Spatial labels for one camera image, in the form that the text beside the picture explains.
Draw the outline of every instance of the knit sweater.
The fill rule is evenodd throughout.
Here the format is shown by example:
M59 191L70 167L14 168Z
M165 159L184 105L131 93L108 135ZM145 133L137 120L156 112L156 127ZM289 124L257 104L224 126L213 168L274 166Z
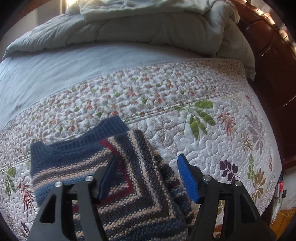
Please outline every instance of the knit sweater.
M109 240L184 240L193 220L189 200L172 169L139 130L119 117L103 120L74 140L31 145L31 176L38 205L55 182L74 184L120 155L108 197L98 212ZM74 202L76 235L84 240Z

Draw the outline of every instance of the white quilted bedspread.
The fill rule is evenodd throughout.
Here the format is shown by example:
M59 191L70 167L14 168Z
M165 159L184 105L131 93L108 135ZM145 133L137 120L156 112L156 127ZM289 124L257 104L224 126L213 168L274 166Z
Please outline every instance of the white quilted bedspread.
M1 130L0 212L20 240L27 239L38 211L30 177L30 144L77 137L111 115L142 130L176 174L176 158L183 153L191 165L218 181L241 180L260 213L269 204L279 177L274 166L280 160L242 63L202 59L154 64L61 90ZM218 214L217 236L223 202Z

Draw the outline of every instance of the wooden headboard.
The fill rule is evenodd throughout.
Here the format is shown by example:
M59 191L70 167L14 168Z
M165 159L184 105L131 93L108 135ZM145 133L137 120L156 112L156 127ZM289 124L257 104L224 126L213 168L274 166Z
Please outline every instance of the wooden headboard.
M244 0L232 2L255 56L256 77L250 84L272 125L283 168L296 166L296 47L268 14Z

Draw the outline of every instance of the metal screw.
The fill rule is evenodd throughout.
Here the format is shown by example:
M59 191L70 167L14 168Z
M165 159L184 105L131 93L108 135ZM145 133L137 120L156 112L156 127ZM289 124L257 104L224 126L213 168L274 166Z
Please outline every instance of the metal screw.
M60 181L58 181L58 182L55 183L55 186L56 186L57 188L61 187L62 185L63 185L63 183L60 182Z
M242 185L242 182L236 180L236 181L234 182L234 185L237 186L237 187L240 187L240 186Z
M93 176L87 176L87 177L85 178L85 180L86 180L87 182L91 182L93 179L94 179Z
M204 175L203 178L204 178L205 181L210 181L212 179L212 177L209 176L209 175Z

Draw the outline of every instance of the ribbed neckline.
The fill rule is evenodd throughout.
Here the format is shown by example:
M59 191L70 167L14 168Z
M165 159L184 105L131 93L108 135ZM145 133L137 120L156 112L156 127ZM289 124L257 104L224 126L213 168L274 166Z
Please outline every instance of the ribbed neckline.
M98 142L104 138L117 135L119 133L128 131L129 128L118 117L113 116L102 120L97 126L89 130L85 134L73 140L67 140L62 142L45 145L43 142L35 142L31 144L31 155L34 162L42 161L44 155L50 153L68 153L69 151L75 151L94 142Z

